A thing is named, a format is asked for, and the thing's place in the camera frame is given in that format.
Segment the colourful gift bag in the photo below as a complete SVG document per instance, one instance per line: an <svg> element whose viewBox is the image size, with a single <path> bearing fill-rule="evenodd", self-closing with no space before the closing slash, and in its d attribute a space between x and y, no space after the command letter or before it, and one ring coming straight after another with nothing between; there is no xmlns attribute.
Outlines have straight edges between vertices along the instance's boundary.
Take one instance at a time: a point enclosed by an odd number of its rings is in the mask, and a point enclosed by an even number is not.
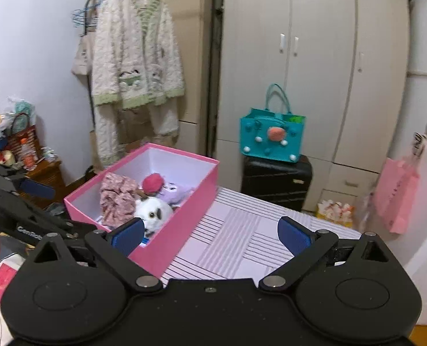
<svg viewBox="0 0 427 346"><path fill-rule="evenodd" d="M318 203L316 217L343 227L353 227L354 208L348 203L326 200Z"/></svg>

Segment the pink fluffy pompom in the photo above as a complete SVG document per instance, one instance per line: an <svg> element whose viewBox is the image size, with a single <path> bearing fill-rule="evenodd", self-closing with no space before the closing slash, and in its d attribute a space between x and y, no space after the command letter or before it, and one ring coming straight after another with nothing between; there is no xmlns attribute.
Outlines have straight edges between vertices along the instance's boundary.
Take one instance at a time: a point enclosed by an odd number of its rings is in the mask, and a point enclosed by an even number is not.
<svg viewBox="0 0 427 346"><path fill-rule="evenodd" d="M164 185L164 178L159 173L152 173L142 182L142 190L146 195L158 193Z"/></svg>

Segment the wooden side cabinet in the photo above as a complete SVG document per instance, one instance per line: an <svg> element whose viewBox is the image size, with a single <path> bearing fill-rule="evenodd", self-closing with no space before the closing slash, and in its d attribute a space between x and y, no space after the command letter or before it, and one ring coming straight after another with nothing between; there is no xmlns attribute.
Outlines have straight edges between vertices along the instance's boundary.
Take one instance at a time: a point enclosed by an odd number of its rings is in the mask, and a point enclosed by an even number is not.
<svg viewBox="0 0 427 346"><path fill-rule="evenodd" d="M52 187L55 191L54 198L41 198L39 196L29 195L25 192L21 192L20 196L30 203L39 206L39 208L47 208L52 203L62 202L66 194L67 186L60 170L61 163L62 161L60 159L56 159L53 162L48 162L44 159L33 171L27 173L28 177L34 181Z"/></svg>

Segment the pink floral scrunchie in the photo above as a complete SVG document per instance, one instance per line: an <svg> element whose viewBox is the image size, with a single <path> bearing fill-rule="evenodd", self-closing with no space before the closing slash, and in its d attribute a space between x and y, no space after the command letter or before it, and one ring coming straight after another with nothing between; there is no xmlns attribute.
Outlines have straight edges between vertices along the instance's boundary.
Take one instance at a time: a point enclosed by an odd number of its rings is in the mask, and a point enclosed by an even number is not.
<svg viewBox="0 0 427 346"><path fill-rule="evenodd" d="M107 173L100 187L100 207L102 224L117 228L134 218L139 200L138 183L115 173Z"/></svg>

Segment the white canvas tote bag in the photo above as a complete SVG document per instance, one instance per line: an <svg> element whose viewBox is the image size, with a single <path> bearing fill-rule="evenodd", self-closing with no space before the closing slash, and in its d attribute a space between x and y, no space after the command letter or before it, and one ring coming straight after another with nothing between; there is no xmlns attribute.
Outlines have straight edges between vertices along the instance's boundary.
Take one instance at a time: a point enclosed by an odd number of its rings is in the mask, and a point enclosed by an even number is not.
<svg viewBox="0 0 427 346"><path fill-rule="evenodd" d="M89 75L92 71L93 45L95 34L89 33L80 37L78 48L74 56L71 72L78 76Z"/></svg>

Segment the purple plush toy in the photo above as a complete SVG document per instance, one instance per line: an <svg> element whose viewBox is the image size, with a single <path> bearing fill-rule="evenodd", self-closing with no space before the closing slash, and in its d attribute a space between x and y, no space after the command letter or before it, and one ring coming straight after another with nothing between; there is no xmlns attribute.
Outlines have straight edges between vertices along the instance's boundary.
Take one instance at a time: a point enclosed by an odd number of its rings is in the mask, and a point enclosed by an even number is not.
<svg viewBox="0 0 427 346"><path fill-rule="evenodd" d="M190 187L166 182L156 194L156 197L172 206L181 204L191 193L192 189Z"/></svg>

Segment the woven red handbag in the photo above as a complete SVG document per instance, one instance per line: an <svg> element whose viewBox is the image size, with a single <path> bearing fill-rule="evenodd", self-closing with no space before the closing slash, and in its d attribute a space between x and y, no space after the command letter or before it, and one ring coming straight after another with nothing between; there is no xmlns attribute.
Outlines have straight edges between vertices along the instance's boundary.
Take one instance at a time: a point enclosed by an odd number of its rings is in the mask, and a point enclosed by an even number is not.
<svg viewBox="0 0 427 346"><path fill-rule="evenodd" d="M14 127L16 125L16 122L18 122L19 120L26 122L27 126L23 130L16 132L14 130ZM36 157L38 159L41 157L41 144L39 142L35 125L31 125L29 115L26 112L20 112L14 117L13 122L11 123L7 132L7 147L14 154L17 161L21 159L21 140L23 138L28 139L28 147L35 152Z"/></svg>

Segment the striped white tablecloth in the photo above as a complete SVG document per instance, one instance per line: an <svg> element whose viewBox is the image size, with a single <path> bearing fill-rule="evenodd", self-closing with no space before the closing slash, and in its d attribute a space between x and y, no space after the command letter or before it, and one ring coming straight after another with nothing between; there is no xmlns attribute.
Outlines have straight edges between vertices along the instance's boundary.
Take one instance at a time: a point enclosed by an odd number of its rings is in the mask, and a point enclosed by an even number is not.
<svg viewBox="0 0 427 346"><path fill-rule="evenodd" d="M340 238L360 238L356 230L221 187L162 282L251 278L257 283L292 258L277 235L283 216L312 231L326 229Z"/></svg>

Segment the pink cardboard box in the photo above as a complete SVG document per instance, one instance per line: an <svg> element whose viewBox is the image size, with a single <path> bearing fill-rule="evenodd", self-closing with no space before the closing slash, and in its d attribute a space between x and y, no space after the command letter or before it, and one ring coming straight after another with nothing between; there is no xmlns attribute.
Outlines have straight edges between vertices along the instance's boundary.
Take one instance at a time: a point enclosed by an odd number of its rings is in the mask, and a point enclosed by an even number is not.
<svg viewBox="0 0 427 346"><path fill-rule="evenodd" d="M150 238L149 243L139 245L129 255L129 259L143 269L161 277L215 200L218 165L218 160L212 158L148 143L94 176L65 197L64 203L74 221L108 230L99 224L100 187L107 173L130 177L139 184L151 173L159 173L169 182L192 189L191 195Z"/></svg>

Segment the white brown plush dog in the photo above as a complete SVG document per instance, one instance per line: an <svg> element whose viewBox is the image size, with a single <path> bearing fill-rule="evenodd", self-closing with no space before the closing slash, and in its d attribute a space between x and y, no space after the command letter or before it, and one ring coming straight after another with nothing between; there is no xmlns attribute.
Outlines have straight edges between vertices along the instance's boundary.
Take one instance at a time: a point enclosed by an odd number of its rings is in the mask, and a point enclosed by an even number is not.
<svg viewBox="0 0 427 346"><path fill-rule="evenodd" d="M172 217L174 210L165 201L156 197L138 199L135 202L134 217L144 223L145 238L150 239Z"/></svg>

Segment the cream wardrobe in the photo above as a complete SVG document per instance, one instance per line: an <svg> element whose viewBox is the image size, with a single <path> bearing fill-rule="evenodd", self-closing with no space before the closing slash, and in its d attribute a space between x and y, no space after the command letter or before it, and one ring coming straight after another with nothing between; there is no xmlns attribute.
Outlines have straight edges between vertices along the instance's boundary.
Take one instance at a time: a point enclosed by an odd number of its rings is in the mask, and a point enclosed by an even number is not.
<svg viewBox="0 0 427 346"><path fill-rule="evenodd" d="M239 190L239 121L280 84L306 117L304 203L353 203L375 183L396 129L410 47L409 0L224 0L216 154Z"/></svg>

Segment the pink paper bag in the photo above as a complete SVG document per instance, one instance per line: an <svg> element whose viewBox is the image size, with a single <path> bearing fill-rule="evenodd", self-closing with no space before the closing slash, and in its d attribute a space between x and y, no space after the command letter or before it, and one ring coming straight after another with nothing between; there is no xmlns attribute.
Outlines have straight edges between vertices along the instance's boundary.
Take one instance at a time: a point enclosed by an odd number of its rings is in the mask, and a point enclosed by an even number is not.
<svg viewBox="0 0 427 346"><path fill-rule="evenodd" d="M373 202L375 211L388 232L406 232L419 181L420 175L415 164L406 160L386 159Z"/></svg>

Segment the black suitcase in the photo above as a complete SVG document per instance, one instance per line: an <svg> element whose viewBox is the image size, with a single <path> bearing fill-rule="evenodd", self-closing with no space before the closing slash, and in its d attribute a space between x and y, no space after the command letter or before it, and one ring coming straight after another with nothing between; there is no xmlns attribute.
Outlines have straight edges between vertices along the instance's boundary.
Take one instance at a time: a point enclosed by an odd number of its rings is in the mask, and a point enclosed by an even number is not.
<svg viewBox="0 0 427 346"><path fill-rule="evenodd" d="M303 209L313 178L306 156L301 155L297 163L244 156L242 169L242 194L296 211Z"/></svg>

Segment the orange drink bottle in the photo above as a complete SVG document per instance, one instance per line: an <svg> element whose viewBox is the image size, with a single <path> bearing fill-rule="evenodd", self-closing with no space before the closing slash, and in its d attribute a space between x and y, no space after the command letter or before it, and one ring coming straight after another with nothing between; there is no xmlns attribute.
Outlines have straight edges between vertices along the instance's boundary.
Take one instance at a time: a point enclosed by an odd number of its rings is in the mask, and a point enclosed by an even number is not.
<svg viewBox="0 0 427 346"><path fill-rule="evenodd" d="M25 170L33 171L36 168L37 156L35 151L28 144L28 139L23 138L20 140L21 144L21 159Z"/></svg>

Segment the cream knitted cardigan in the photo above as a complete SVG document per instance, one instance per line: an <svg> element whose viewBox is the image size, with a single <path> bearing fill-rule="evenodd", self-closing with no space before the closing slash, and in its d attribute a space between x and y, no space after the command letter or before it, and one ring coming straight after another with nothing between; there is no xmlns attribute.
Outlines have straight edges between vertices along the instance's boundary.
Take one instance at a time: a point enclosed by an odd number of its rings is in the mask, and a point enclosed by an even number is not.
<svg viewBox="0 0 427 346"><path fill-rule="evenodd" d="M109 166L125 147L172 145L185 94L174 23L163 0L106 0L98 10L92 61L97 154Z"/></svg>

